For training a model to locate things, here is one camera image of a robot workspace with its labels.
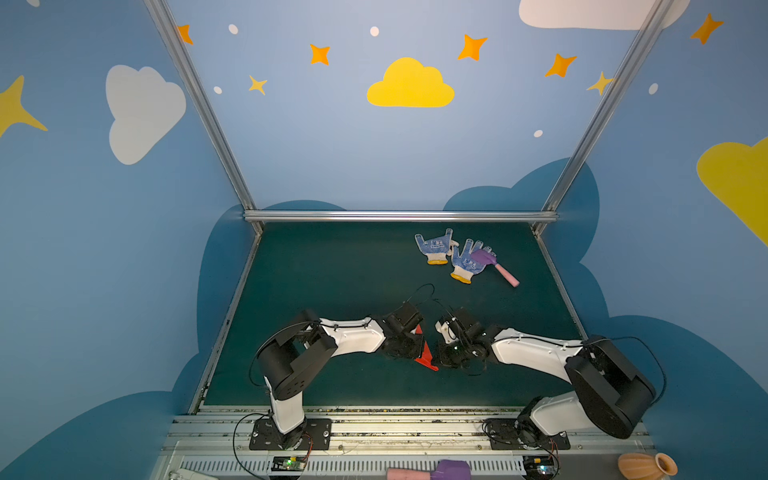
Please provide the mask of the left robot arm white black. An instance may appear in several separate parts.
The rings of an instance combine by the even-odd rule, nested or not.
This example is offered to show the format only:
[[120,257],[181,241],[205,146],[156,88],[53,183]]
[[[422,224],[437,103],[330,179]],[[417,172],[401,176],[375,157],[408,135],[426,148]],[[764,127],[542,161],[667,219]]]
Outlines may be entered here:
[[277,431],[288,435],[303,429],[303,392],[332,358],[357,353],[419,358],[424,350],[424,335],[418,331],[422,321],[410,302],[384,316],[357,320],[331,320],[302,311],[266,340],[255,356]]

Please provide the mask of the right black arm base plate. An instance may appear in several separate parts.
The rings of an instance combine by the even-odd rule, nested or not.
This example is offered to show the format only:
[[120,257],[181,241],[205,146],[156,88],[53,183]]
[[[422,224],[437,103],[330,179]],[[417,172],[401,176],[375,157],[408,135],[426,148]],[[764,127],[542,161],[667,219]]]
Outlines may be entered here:
[[482,423],[482,432],[493,450],[569,450],[566,433],[548,436],[528,420],[489,418]]

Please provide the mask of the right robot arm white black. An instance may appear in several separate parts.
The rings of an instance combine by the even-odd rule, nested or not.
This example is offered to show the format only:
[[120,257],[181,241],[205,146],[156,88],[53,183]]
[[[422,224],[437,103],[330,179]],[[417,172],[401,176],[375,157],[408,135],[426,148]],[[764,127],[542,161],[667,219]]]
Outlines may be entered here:
[[564,340],[486,328],[464,308],[437,321],[435,329],[441,336],[438,360],[447,368],[467,368],[474,360],[515,365],[571,386],[558,396],[534,398],[518,414],[510,442],[522,448],[541,448],[562,433],[590,428],[627,439],[657,400],[652,382],[603,336]]

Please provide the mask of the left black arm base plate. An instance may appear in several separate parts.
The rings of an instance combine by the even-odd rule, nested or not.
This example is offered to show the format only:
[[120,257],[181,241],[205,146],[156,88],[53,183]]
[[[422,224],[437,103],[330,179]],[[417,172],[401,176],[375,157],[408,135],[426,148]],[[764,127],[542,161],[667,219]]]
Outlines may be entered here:
[[328,418],[305,419],[288,433],[281,433],[272,419],[259,419],[250,435],[251,451],[328,450],[332,421]]

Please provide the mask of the red square paper sheet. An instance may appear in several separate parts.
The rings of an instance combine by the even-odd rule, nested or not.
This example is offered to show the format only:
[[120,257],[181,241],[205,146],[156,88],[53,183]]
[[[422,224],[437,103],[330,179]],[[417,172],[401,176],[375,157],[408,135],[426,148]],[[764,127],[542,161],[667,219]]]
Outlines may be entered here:
[[426,340],[426,337],[424,336],[424,332],[422,330],[422,327],[420,325],[417,325],[416,328],[414,329],[413,333],[415,335],[417,335],[422,340],[421,353],[419,354],[419,356],[417,358],[414,359],[414,361],[416,363],[418,363],[418,364],[420,364],[420,365],[430,369],[431,371],[437,372],[439,370],[439,367],[434,364],[433,355],[432,355],[432,352],[430,350],[429,344],[428,344],[428,342]]

